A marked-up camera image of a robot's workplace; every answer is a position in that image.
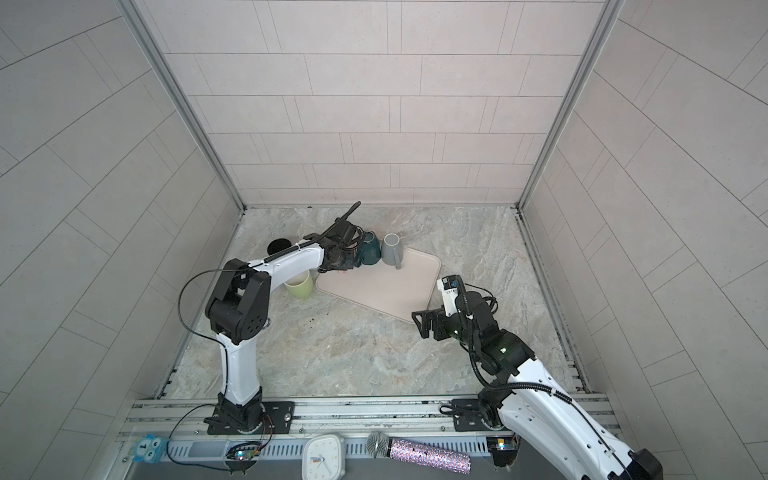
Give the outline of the dark green faceted mug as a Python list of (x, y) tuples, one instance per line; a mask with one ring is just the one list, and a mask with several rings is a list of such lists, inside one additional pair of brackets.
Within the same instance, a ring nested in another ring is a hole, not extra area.
[(365, 231), (355, 260), (355, 266), (373, 266), (381, 260), (381, 247), (376, 234)]

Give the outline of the light green mug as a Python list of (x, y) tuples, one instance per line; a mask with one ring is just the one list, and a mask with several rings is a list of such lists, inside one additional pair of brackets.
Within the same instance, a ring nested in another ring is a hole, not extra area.
[(309, 270), (293, 276), (284, 283), (287, 291), (299, 300), (309, 298), (314, 291), (314, 280)]

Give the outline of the black mug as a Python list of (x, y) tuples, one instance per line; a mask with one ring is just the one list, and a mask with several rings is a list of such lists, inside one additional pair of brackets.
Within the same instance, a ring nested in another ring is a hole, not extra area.
[(292, 246), (292, 242), (287, 238), (277, 238), (272, 240), (267, 247), (267, 255), (272, 256)]

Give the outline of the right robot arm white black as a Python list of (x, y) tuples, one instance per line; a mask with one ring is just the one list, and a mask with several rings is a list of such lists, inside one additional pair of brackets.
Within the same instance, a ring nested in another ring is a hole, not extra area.
[(495, 298), (458, 275), (436, 282), (443, 304), (411, 317), (422, 338), (459, 342), (482, 385), (478, 409), (491, 429), (519, 435), (568, 479), (660, 479), (661, 462), (619, 440), (561, 390), (534, 351), (494, 318)]

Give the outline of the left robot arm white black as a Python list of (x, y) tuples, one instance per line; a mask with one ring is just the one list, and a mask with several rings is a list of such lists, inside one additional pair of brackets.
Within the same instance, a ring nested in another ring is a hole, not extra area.
[(363, 229), (349, 217), (360, 206), (355, 202), (322, 233), (309, 234), (261, 260), (235, 258), (217, 268), (219, 277), (204, 308), (213, 336), (197, 332), (177, 313), (185, 330), (220, 347), (223, 387), (212, 415), (204, 419), (208, 434), (252, 434), (267, 426), (256, 336), (267, 326), (271, 293), (300, 274), (354, 269)]

